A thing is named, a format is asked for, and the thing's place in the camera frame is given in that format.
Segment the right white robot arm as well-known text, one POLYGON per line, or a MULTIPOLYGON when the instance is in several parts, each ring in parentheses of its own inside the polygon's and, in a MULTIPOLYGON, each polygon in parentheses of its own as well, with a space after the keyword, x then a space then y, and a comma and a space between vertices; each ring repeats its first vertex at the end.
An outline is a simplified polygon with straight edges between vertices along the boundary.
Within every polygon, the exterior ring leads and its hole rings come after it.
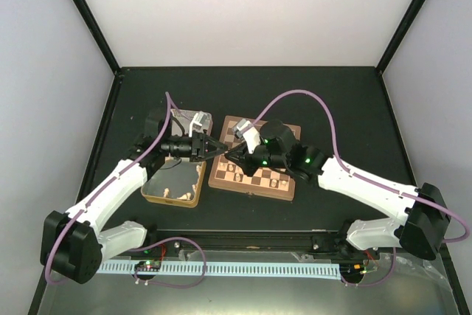
POLYGON ((340 193, 382 212, 381 219, 355 220, 335 240, 337 253, 351 258, 360 251, 400 247, 423 260, 434 260, 451 218, 445 212, 440 189, 399 184, 359 170, 324 155, 312 145, 303 145, 279 120, 255 128, 248 120, 230 129, 240 144, 225 153, 244 176, 269 168, 283 176, 340 193))

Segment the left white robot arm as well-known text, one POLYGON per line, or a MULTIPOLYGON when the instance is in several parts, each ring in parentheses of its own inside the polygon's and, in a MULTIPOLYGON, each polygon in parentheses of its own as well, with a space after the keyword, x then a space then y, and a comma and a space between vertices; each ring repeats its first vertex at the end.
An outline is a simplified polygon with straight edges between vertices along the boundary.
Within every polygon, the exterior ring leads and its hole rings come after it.
POLYGON ((157 250, 157 235, 135 221, 126 221, 112 229, 104 226, 135 191, 162 169, 166 157, 204 162, 228 149, 206 132, 174 135, 172 124, 169 108, 150 113, 143 134, 103 182, 67 211, 48 214, 40 262, 49 284, 57 284, 52 277, 54 273, 84 284, 103 262, 115 256, 124 252, 151 255, 157 250))

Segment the cream chess pieces pile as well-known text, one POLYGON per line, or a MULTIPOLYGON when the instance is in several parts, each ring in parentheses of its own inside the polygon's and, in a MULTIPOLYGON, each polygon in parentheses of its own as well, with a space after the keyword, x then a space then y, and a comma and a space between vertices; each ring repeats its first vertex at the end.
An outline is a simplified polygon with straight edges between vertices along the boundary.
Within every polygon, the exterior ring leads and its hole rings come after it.
POLYGON ((183 164, 169 169, 164 178, 164 197, 193 200, 199 188, 202 165, 183 164))

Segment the left small circuit board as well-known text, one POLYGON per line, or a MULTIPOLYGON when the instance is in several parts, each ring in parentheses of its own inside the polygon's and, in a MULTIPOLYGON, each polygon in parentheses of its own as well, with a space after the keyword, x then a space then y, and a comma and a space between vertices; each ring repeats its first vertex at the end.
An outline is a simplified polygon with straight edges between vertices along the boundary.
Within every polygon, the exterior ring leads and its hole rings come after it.
POLYGON ((161 268, 161 262, 158 260, 142 260, 134 266, 134 271, 157 272, 161 268))

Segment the small circuit board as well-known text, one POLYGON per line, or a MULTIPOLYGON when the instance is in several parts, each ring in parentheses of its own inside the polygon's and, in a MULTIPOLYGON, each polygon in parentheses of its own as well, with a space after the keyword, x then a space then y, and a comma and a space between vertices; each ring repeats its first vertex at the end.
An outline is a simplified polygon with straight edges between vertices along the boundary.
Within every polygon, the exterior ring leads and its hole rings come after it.
POLYGON ((351 274, 367 274, 378 270, 376 263, 353 263, 347 266, 346 272, 351 274))
POLYGON ((157 272, 161 268, 161 262, 158 260, 142 260, 134 266, 134 271, 157 272))

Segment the right small circuit board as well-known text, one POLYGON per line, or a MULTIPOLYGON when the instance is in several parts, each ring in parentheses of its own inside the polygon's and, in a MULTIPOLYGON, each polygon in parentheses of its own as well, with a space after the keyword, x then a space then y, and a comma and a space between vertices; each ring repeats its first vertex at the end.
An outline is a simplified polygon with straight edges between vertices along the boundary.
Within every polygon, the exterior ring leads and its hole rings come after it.
POLYGON ((347 266, 346 272, 351 274, 367 274, 378 270, 376 263, 353 263, 347 266))

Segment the wooden chessboard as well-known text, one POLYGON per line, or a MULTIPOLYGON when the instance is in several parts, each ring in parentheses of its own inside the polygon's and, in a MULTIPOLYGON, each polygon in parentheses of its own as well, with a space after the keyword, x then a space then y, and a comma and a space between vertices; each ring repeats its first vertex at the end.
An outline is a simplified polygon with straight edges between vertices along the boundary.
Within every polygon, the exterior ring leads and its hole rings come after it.
MULTIPOLYGON (((225 116, 223 127, 221 130, 220 141, 233 148, 239 145, 242 141, 236 138, 232 132, 233 126, 243 119, 243 117, 225 116)), ((301 127, 298 125, 286 124, 291 128, 292 133, 297 139, 301 137, 301 127)), ((208 185, 213 188, 220 190, 228 190, 237 193, 247 192, 254 193, 256 196, 262 196, 266 198, 275 198, 283 201, 293 201, 295 195, 296 182, 289 176, 273 171, 270 168, 262 167, 259 168, 256 173, 248 177, 243 174, 243 171, 234 163, 229 162, 224 155, 218 156, 214 159, 212 169, 209 174, 208 185), (225 169, 219 168, 219 163, 223 162, 226 164, 225 169), (228 171, 228 165, 234 165, 235 171, 228 171), (235 174, 241 173, 243 175, 242 181, 235 181, 235 174), (271 186, 271 180, 277 180, 277 186, 271 186), (280 186, 280 182, 285 180, 288 182, 288 186, 283 188, 280 186)))

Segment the gold tin box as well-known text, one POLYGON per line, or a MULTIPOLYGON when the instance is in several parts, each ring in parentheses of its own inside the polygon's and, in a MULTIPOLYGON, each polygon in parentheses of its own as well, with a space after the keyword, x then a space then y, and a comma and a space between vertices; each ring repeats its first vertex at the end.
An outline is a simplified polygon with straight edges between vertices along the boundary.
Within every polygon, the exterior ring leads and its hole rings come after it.
POLYGON ((166 157, 164 165, 143 185, 142 196, 150 203, 194 208, 198 205, 206 162, 166 157))

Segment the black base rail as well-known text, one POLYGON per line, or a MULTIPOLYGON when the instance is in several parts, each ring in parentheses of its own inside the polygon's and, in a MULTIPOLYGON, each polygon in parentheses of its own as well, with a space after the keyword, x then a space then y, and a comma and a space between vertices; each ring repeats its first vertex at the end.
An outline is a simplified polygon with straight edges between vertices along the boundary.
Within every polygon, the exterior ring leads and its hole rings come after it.
POLYGON ((269 232, 269 231, 149 231, 145 245, 166 238, 187 238, 205 251, 302 252, 321 259, 349 260, 355 250, 337 232, 269 232))

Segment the left black frame post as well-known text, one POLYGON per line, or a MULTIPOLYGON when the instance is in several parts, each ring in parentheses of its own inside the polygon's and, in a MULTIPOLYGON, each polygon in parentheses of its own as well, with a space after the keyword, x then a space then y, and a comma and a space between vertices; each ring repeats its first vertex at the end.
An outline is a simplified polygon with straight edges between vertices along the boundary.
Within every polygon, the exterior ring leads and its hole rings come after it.
POLYGON ((91 8, 86 0, 72 0, 75 7, 77 8, 79 14, 81 15, 82 19, 86 27, 88 28, 89 32, 92 35, 96 45, 98 46, 99 50, 101 51, 105 61, 107 62, 110 70, 114 75, 117 75, 121 72, 121 67, 117 62, 117 59, 114 56, 110 46, 108 45, 105 36, 103 35, 102 30, 100 29, 99 24, 97 23, 96 18, 94 17, 91 8))

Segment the black frame post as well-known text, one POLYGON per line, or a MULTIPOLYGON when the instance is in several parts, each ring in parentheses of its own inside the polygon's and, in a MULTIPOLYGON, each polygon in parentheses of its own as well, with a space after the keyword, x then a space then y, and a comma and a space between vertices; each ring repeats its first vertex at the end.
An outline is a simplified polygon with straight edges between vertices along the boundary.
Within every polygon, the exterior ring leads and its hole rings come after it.
POLYGON ((383 52, 381 59, 378 61, 376 68, 377 73, 382 75, 388 65, 390 64, 391 60, 395 56, 398 48, 400 47, 403 39, 406 37, 410 27, 414 23, 417 15, 421 11, 423 5, 425 4, 426 0, 411 0, 409 6, 406 9, 406 12, 403 14, 402 19, 400 20, 399 25, 397 26, 396 30, 392 38, 390 39, 385 51, 383 52))
POLYGON ((86 0, 72 0, 75 7, 77 8, 79 14, 81 15, 82 19, 86 27, 88 28, 89 32, 92 35, 96 45, 98 46, 99 50, 101 51, 105 61, 107 62, 110 70, 114 75, 117 75, 121 72, 121 67, 117 62, 117 59, 114 56, 110 46, 108 45, 105 36, 103 35, 102 30, 100 29, 99 24, 97 23, 96 18, 94 17, 91 8, 86 0))

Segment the right black frame post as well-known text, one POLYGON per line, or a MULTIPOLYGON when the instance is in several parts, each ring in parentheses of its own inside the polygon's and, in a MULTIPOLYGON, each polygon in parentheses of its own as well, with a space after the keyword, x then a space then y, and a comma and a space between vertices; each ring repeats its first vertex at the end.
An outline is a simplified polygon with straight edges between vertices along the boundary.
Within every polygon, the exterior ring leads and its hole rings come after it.
POLYGON ((403 39, 406 37, 410 27, 414 23, 417 15, 421 11, 423 5, 425 4, 426 0, 411 0, 409 6, 406 9, 406 12, 403 14, 402 19, 400 20, 399 25, 397 26, 396 30, 392 38, 390 39, 385 51, 383 52, 381 59, 378 61, 376 68, 377 73, 382 75, 388 65, 390 64, 391 60, 395 56, 398 48, 400 47, 403 39))

